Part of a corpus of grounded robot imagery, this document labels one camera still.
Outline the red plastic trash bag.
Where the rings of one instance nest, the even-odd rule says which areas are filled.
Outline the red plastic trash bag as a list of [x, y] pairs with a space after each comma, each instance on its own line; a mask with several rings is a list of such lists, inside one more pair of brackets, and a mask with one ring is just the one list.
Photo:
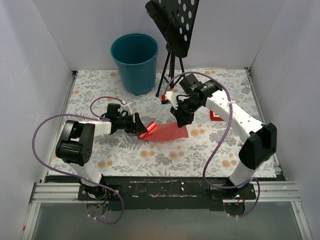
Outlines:
[[156, 124], [151, 121], [146, 128], [148, 133], [139, 134], [138, 138], [147, 142], [164, 143], [189, 137], [187, 127], [178, 127], [176, 122]]

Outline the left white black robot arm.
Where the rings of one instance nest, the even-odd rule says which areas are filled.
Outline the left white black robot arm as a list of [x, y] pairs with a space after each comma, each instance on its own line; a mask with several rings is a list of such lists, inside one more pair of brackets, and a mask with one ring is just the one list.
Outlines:
[[95, 200], [103, 199], [107, 191], [106, 187], [100, 183], [102, 174], [90, 160], [94, 138], [112, 135], [117, 130], [124, 130], [127, 134], [148, 132], [139, 114], [132, 113], [128, 103], [124, 106], [117, 103], [108, 104], [106, 113], [102, 117], [107, 118], [108, 121], [67, 120], [55, 148], [55, 155], [75, 170], [82, 184], [90, 186], [89, 194]]

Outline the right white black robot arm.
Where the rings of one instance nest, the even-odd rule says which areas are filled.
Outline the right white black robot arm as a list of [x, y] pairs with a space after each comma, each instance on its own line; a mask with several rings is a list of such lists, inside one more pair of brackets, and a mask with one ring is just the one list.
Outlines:
[[227, 123], [227, 129], [235, 131], [242, 141], [243, 145], [238, 153], [240, 162], [229, 176], [226, 186], [230, 198], [239, 198], [245, 192], [244, 185], [261, 164], [276, 153], [276, 126], [250, 116], [233, 103], [227, 90], [214, 80], [205, 83], [196, 81], [195, 84], [183, 80], [181, 86], [187, 94], [186, 99], [179, 100], [172, 91], [166, 91], [161, 96], [162, 101], [171, 104], [170, 112], [175, 116], [179, 128], [191, 124], [195, 112], [200, 107], [205, 107], [223, 119]]

